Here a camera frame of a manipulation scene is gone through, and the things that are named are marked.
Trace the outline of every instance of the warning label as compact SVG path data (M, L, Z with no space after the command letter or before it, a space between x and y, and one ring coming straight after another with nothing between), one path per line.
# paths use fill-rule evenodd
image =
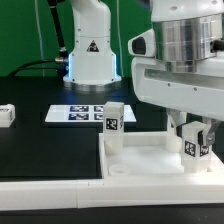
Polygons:
M95 43L95 41L93 40L92 43L89 45L88 49L87 49L88 52L99 52L99 49Z

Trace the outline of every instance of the metal cylinder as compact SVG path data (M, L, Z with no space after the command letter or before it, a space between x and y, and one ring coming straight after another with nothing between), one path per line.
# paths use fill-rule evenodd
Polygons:
M211 42L222 38L222 14L201 18L154 22L156 58L168 62L172 72L195 72L197 60L215 56Z

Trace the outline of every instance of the white cube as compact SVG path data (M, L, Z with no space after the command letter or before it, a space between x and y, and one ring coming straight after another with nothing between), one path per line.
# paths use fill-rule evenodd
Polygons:
M10 127L15 119L15 107L11 104L0 106L0 127Z

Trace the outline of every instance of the green backdrop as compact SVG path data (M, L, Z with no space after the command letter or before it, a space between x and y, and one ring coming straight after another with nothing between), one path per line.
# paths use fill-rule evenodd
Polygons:
M112 16L111 48L119 55L117 33L117 1L104 0ZM70 0L58 5L66 47L74 48L73 15ZM41 30L45 59L58 56L58 45L47 0L39 0ZM150 28L150 13L136 0L120 0L120 28L123 49L124 76L131 76L131 60L127 42ZM41 58L35 17L34 0L0 1L0 76L7 75L18 66ZM22 75L40 75L41 72L21 72Z

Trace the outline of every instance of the black table surface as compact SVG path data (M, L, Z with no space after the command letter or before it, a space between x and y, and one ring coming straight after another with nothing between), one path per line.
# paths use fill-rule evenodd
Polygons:
M125 131L164 131L165 109L139 102L131 79L118 89L84 94L56 78L0 78L0 105L13 104L16 121L0 128L0 181L101 178L98 134L102 123L45 123L50 105L130 104L137 122ZM191 115L189 120L200 119ZM224 128L213 151L223 160ZM0 224L12 223L224 223L224 205L170 205L0 212Z

